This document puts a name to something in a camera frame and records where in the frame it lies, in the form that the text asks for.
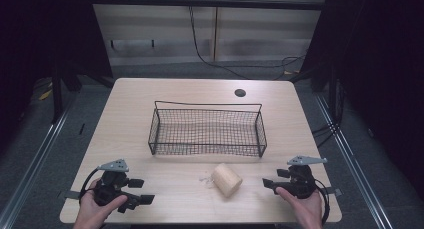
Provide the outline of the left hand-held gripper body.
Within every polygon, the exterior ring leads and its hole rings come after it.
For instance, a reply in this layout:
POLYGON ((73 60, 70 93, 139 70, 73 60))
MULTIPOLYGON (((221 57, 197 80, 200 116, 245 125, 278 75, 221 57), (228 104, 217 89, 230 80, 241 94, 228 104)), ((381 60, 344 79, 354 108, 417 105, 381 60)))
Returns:
POLYGON ((99 206, 105 206, 115 198, 123 195, 121 188, 127 185, 129 167, 124 159, 117 159, 97 167, 103 172, 94 191, 94 201, 99 206))

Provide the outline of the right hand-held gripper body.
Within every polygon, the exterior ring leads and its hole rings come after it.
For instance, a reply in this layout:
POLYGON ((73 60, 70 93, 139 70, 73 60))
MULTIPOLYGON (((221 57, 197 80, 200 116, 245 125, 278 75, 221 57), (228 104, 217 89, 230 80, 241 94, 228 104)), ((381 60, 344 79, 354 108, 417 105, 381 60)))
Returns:
POLYGON ((306 199, 316 190, 315 178, 310 166, 312 164, 325 164, 326 158, 316 158, 298 155, 287 162, 289 166, 290 183, 294 186, 292 195, 299 199, 306 199))

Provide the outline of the tan cylindrical bread roll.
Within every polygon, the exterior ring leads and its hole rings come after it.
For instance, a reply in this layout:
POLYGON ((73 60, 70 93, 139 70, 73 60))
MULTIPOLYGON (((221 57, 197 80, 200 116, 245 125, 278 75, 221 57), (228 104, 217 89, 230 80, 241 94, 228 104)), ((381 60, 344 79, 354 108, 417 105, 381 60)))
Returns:
POLYGON ((243 182, 243 179, 224 163, 219 164, 213 170, 211 177, 225 197, 231 197, 243 182))

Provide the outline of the black wire mesh basket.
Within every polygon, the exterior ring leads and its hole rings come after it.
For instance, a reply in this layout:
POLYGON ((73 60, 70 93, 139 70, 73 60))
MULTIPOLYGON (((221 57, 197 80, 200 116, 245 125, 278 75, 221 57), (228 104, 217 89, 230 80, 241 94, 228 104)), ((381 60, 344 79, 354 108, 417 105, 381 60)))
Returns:
POLYGON ((262 157, 267 138, 260 104, 156 101, 148 145, 153 155, 262 157))

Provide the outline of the person's right hand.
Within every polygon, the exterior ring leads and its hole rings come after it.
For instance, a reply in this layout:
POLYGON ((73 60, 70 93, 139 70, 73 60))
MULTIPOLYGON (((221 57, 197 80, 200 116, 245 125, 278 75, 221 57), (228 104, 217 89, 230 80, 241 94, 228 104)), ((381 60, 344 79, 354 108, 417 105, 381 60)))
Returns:
POLYGON ((298 199, 282 187, 277 187, 276 192, 291 206, 296 221, 303 229, 323 229, 322 199, 317 190, 306 199, 298 199))

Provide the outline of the person's left hand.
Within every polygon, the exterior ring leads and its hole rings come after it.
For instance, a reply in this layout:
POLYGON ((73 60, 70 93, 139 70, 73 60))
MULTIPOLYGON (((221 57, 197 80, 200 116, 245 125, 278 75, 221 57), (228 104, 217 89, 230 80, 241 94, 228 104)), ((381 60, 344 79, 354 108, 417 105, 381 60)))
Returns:
POLYGON ((127 197, 121 195, 107 205, 99 206, 94 201, 94 192, 92 191, 97 182, 98 179, 93 180, 83 195, 73 229, 100 229, 109 215, 127 201, 127 197))

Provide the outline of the black metal stand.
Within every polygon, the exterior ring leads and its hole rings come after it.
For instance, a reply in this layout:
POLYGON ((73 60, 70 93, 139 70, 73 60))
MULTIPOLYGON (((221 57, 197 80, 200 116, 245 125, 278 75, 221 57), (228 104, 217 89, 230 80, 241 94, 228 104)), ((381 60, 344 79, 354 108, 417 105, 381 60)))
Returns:
POLYGON ((58 67, 55 67, 53 69, 52 92, 53 92, 53 103, 54 103, 52 123, 55 124, 63 113, 61 75, 60 75, 60 70, 58 67))

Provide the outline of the yellow floor tape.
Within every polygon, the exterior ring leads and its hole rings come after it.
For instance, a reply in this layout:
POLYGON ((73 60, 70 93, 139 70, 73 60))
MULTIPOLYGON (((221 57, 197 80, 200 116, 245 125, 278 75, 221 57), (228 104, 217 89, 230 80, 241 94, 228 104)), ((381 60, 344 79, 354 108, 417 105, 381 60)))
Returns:
POLYGON ((50 83, 45 88, 45 90, 42 92, 42 94, 38 97, 38 100, 43 101, 43 100, 47 99, 50 96, 50 94, 52 93, 52 91, 53 91, 53 83, 50 83))

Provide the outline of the black curtain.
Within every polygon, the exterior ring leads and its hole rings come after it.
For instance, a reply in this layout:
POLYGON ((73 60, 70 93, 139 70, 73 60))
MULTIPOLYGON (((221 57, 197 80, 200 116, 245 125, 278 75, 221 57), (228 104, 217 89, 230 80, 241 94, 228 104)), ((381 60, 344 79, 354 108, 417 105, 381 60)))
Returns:
POLYGON ((424 201, 424 0, 325 0, 301 74, 340 80, 424 201))
POLYGON ((15 136, 35 82, 112 75, 89 0, 0 0, 0 154, 15 136))

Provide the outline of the aluminium floor rail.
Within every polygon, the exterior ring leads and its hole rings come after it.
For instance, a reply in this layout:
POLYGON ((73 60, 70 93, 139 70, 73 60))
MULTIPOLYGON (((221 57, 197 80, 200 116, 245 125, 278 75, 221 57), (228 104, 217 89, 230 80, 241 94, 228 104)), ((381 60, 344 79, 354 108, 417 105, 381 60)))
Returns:
POLYGON ((47 102, 24 115, 0 158, 0 229, 68 229, 59 220, 63 201, 51 155, 71 108, 67 103, 56 121, 47 102))
POLYGON ((394 229, 384 206, 370 185, 343 131, 331 118, 325 98, 318 95, 316 101, 378 229, 394 229))

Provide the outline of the black horizontal frame bar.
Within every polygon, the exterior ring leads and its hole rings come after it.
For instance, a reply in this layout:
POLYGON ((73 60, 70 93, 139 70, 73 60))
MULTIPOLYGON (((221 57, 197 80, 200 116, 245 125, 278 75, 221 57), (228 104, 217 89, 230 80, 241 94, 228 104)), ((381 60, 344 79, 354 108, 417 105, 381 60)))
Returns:
POLYGON ((257 0, 89 0, 92 4, 105 5, 149 5, 149 6, 187 6, 248 9, 287 9, 321 11, 324 3, 257 1, 257 0))

